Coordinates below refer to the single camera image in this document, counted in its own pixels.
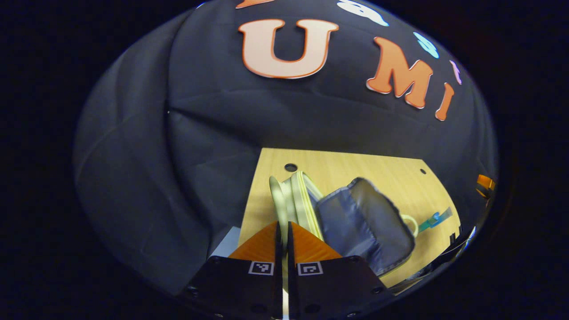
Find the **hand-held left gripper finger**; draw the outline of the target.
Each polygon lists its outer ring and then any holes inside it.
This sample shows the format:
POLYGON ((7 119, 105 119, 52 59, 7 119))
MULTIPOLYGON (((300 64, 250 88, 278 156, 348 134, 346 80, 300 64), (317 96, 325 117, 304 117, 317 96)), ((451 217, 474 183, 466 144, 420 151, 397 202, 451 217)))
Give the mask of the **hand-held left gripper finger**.
POLYGON ((282 235, 273 221, 228 257, 212 256, 179 295, 198 320, 283 316, 282 235))
POLYGON ((395 296, 360 256, 342 257, 290 222, 287 289, 292 320, 362 320, 395 296))

